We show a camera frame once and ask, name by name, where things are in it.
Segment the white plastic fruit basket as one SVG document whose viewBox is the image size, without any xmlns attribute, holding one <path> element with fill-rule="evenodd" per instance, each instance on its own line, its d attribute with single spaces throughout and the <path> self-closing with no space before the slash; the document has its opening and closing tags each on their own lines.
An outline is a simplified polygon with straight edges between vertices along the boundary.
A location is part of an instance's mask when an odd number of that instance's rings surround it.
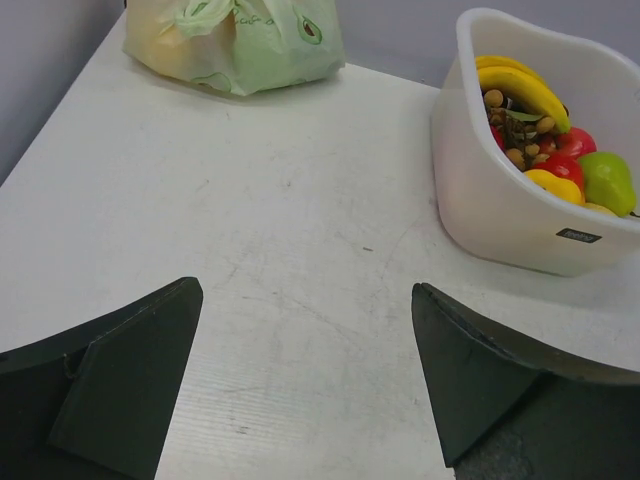
<svg viewBox="0 0 640 480">
<path fill-rule="evenodd" d="M 457 53 L 431 112 L 438 208 L 449 235 L 480 258 L 578 276 L 634 254 L 639 223 L 569 204 L 536 186 L 499 150 L 475 59 L 503 55 L 536 70 L 599 148 L 639 169 L 639 68 L 600 43 L 507 13 L 473 8 L 456 23 Z"/>
</svg>

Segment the green pear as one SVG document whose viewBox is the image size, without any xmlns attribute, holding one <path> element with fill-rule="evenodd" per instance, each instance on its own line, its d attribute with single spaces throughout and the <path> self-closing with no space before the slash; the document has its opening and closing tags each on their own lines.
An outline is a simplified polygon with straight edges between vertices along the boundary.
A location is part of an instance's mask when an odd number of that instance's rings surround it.
<svg viewBox="0 0 640 480">
<path fill-rule="evenodd" d="M 619 217 L 629 216 L 637 198 L 627 162 L 615 153 L 594 152 L 580 157 L 578 163 L 583 171 L 586 201 Z"/>
</svg>

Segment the red apple right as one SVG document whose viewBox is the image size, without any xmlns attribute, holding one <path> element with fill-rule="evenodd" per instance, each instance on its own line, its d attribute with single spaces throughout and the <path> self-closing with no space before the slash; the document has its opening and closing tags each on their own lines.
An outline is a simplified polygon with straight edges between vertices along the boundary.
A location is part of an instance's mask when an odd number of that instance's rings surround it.
<svg viewBox="0 0 640 480">
<path fill-rule="evenodd" d="M 585 130 L 572 127 L 568 133 L 553 135 L 547 133 L 538 139 L 540 152 L 547 155 L 564 155 L 577 159 L 597 151 L 595 140 Z"/>
</svg>

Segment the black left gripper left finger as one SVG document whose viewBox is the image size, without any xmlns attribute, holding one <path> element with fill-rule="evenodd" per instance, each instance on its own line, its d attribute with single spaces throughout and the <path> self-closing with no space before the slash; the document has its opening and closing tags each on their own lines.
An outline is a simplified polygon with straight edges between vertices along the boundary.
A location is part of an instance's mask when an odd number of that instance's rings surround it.
<svg viewBox="0 0 640 480">
<path fill-rule="evenodd" d="M 2 478 L 154 478 L 202 305 L 183 277 L 2 353 Z"/>
</svg>

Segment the green knotted plastic bag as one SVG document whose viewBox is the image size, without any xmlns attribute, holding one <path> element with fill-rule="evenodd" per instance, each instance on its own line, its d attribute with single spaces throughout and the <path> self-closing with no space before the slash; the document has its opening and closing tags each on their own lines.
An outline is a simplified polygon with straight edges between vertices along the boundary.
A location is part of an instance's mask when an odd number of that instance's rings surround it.
<svg viewBox="0 0 640 480">
<path fill-rule="evenodd" d="M 123 49 L 159 75 L 237 96 L 346 63 L 333 1 L 130 1 Z"/>
</svg>

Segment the red apple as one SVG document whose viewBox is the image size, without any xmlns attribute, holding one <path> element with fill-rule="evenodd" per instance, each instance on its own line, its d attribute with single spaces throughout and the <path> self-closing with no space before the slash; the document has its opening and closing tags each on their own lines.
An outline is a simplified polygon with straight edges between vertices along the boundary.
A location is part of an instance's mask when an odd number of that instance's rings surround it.
<svg viewBox="0 0 640 480">
<path fill-rule="evenodd" d="M 573 182 L 581 192 L 584 191 L 584 173 L 578 161 L 568 155 L 553 154 L 546 160 L 537 162 L 528 171 L 534 172 L 539 177 L 538 172 L 546 171 L 547 173 L 567 181 Z"/>
<path fill-rule="evenodd" d="M 564 155 L 577 159 L 597 151 L 595 140 L 585 130 L 572 127 L 568 133 L 553 135 L 547 133 L 538 139 L 540 152 L 547 155 Z"/>
</svg>

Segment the pale yellow pear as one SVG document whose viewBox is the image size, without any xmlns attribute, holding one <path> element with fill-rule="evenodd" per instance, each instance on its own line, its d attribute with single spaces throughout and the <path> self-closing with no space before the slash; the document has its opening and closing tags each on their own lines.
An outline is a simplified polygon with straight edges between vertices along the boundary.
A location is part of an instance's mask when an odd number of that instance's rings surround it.
<svg viewBox="0 0 640 480">
<path fill-rule="evenodd" d="M 586 202 L 583 205 L 583 207 L 588 209 L 588 210 L 590 210 L 590 211 L 594 211 L 594 212 L 597 212 L 597 213 L 610 215 L 610 216 L 615 216 L 615 213 L 613 211 L 611 211 L 610 209 L 608 209 L 608 208 L 606 208 L 604 206 L 595 204 L 595 203 Z"/>
</svg>

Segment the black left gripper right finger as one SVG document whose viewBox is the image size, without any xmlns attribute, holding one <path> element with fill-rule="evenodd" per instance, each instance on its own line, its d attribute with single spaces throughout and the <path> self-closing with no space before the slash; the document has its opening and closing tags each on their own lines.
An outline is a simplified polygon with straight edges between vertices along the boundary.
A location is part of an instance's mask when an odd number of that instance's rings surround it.
<svg viewBox="0 0 640 480">
<path fill-rule="evenodd" d="M 636 479 L 639 374 L 540 342 L 427 283 L 414 334 L 458 479 Z"/>
</svg>

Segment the red apple left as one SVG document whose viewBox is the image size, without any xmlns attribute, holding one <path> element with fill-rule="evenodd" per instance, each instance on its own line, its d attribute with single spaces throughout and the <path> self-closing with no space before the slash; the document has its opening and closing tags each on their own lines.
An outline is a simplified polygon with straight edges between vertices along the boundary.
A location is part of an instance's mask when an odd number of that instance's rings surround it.
<svg viewBox="0 0 640 480">
<path fill-rule="evenodd" d="M 534 172 L 539 177 L 538 172 L 546 171 L 547 173 L 567 181 L 573 182 L 581 192 L 584 191 L 584 173 L 578 161 L 568 155 L 553 154 L 546 160 L 537 162 L 528 171 Z"/>
</svg>

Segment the yellow bell pepper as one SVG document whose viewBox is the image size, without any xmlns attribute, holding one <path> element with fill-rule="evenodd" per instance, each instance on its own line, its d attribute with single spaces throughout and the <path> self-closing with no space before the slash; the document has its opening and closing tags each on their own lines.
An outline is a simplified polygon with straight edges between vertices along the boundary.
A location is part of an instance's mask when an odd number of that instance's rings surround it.
<svg viewBox="0 0 640 480">
<path fill-rule="evenodd" d="M 553 173 L 542 169 L 531 169 L 524 175 L 534 184 L 548 193 L 575 205 L 583 205 L 584 199 L 579 186 L 566 178 L 558 177 Z"/>
</svg>

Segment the yellow banana bunch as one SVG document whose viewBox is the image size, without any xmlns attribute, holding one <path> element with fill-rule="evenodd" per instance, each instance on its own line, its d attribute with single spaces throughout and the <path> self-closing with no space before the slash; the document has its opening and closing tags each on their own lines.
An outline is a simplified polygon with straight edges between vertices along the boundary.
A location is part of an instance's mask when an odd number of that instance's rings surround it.
<svg viewBox="0 0 640 480">
<path fill-rule="evenodd" d="M 531 114 L 549 117 L 559 133 L 568 133 L 571 121 L 560 98 L 534 70 L 504 56 L 484 55 L 475 58 L 480 88 L 488 93 L 500 91 Z"/>
</svg>

